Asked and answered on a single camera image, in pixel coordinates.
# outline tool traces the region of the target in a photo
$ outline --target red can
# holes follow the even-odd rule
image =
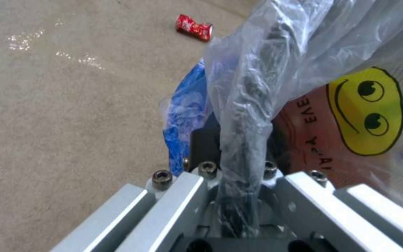
[[[178,32],[192,35],[201,41],[207,42],[211,39],[212,24],[198,24],[190,16],[180,14],[175,22],[175,29]]]

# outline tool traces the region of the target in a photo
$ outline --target smiley face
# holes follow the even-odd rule
[[[383,69],[372,67],[328,84],[329,105],[346,147],[357,155],[389,150],[403,128],[399,84]]]

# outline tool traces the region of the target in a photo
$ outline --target cartoon eye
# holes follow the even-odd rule
[[[365,129],[374,136],[384,135],[390,125],[388,124],[387,119],[378,113],[371,113],[365,118]]]
[[[382,99],[385,89],[377,81],[364,81],[359,84],[358,92],[363,99],[369,102],[377,102]]]

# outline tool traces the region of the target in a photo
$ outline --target clear plastic bag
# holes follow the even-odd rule
[[[204,59],[221,126],[217,203],[226,233],[259,233],[266,143],[282,107],[369,64],[394,64],[403,43],[387,42],[402,30],[402,0],[263,0],[233,35],[210,43]]]

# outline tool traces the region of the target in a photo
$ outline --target metal frame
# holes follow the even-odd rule
[[[334,195],[403,247],[403,208],[367,185],[336,190]]]
[[[319,233],[339,251],[403,251],[304,172],[279,179],[274,192],[282,219],[301,239]]]
[[[192,235],[207,206],[200,176],[183,173],[116,251],[169,251],[180,235]]]
[[[154,203],[153,194],[143,188],[127,184],[52,251],[113,251]]]

